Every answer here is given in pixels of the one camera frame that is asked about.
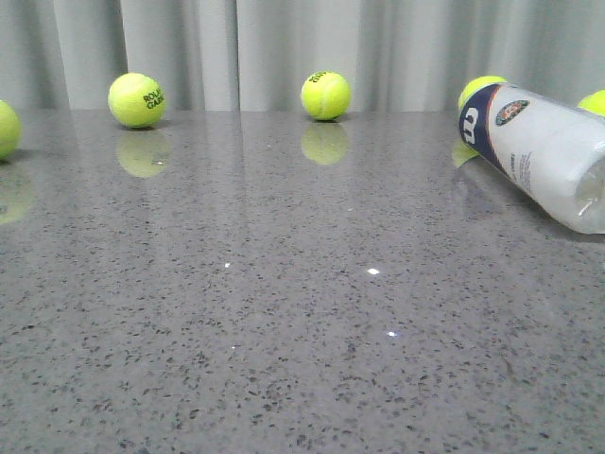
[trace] yellow tennis ball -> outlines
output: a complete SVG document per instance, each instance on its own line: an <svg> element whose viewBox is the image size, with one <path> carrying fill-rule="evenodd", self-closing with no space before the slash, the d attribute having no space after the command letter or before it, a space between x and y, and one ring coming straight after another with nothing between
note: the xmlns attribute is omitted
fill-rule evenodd
<svg viewBox="0 0 605 454"><path fill-rule="evenodd" d="M166 107L162 87L138 73L117 78L107 98L113 116L129 128L146 128L156 123Z"/></svg>
<svg viewBox="0 0 605 454"><path fill-rule="evenodd" d="M585 97L578 107L593 114L605 116L605 90L599 90Z"/></svg>
<svg viewBox="0 0 605 454"><path fill-rule="evenodd" d="M493 83L506 81L506 79L501 78L500 76L481 76L480 78L471 80L469 83L466 84L464 90L462 90L462 93L460 93L460 96L458 98L458 109L462 109L464 103L466 103L468 98L471 97L474 92L480 90L483 87L487 87L488 85L492 85Z"/></svg>
<svg viewBox="0 0 605 454"><path fill-rule="evenodd" d="M457 140L452 148L452 159L454 160L454 167L459 168L467 161L475 158L479 155L479 152L470 148L466 143L461 140Z"/></svg>
<svg viewBox="0 0 605 454"><path fill-rule="evenodd" d="M344 114L351 101L349 82L331 71L312 74L301 89L304 109L316 120L333 120Z"/></svg>
<svg viewBox="0 0 605 454"><path fill-rule="evenodd" d="M302 153L322 166L340 161L349 150L349 136L338 123L313 122L301 137Z"/></svg>
<svg viewBox="0 0 605 454"><path fill-rule="evenodd" d="M21 121L5 101L0 100L0 159L9 156L19 145Z"/></svg>

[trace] plastic tennis ball container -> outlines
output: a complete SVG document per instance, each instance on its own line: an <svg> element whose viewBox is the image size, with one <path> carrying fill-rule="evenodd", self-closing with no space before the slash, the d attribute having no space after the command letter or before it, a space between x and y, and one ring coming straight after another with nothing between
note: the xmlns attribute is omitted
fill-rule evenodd
<svg viewBox="0 0 605 454"><path fill-rule="evenodd" d="M493 79L465 88L460 100L468 147L561 224L605 234L603 118Z"/></svg>

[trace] tennis ball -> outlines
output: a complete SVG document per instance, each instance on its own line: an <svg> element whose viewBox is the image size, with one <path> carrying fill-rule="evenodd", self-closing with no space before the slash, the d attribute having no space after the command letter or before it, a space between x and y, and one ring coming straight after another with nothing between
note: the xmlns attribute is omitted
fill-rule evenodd
<svg viewBox="0 0 605 454"><path fill-rule="evenodd" d="M593 114L605 116L605 90L599 90L578 103L581 109Z"/></svg>
<svg viewBox="0 0 605 454"><path fill-rule="evenodd" d="M471 97L474 92L480 90L483 87L487 87L488 85L492 85L493 83L506 81L506 79L501 78L500 76L482 76L480 78L471 80L469 83L466 84L464 90L462 90L462 93L460 93L460 96L458 98L458 109L462 109L468 98Z"/></svg>
<svg viewBox="0 0 605 454"><path fill-rule="evenodd" d="M113 116L129 128L146 128L162 118L166 102L154 79L138 73L117 78L107 98Z"/></svg>
<svg viewBox="0 0 605 454"><path fill-rule="evenodd" d="M301 137L302 153L311 161L330 166L349 149L349 136L338 123L311 123Z"/></svg>
<svg viewBox="0 0 605 454"><path fill-rule="evenodd" d="M304 109L316 120L333 120L349 107L351 88L338 73L320 71L312 74L301 89Z"/></svg>
<svg viewBox="0 0 605 454"><path fill-rule="evenodd" d="M21 219L36 202L34 184L15 164L0 162L0 225Z"/></svg>
<svg viewBox="0 0 605 454"><path fill-rule="evenodd" d="M452 148L452 159L454 160L454 167L459 168L467 161L475 158L479 155L478 151L470 148L461 140L457 140Z"/></svg>
<svg viewBox="0 0 605 454"><path fill-rule="evenodd" d="M19 145L21 121L5 101L0 100L0 159L9 156Z"/></svg>
<svg viewBox="0 0 605 454"><path fill-rule="evenodd" d="M124 131L115 149L117 160L130 175L155 177L170 159L172 149L164 135L157 131Z"/></svg>

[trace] glossy table surface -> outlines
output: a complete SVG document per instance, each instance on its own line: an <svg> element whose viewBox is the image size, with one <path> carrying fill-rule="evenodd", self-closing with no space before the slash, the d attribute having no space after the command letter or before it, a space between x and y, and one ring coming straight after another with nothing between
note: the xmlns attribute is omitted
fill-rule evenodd
<svg viewBox="0 0 605 454"><path fill-rule="evenodd" d="M0 452L605 452L605 244L454 113L22 111Z"/></svg>

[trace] speckled granite surface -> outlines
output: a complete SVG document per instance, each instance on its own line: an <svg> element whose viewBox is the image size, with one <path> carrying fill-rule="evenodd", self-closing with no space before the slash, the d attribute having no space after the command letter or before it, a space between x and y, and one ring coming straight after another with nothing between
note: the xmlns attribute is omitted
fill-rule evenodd
<svg viewBox="0 0 605 454"><path fill-rule="evenodd" d="M451 113L20 114L0 452L605 452L604 240Z"/></svg>

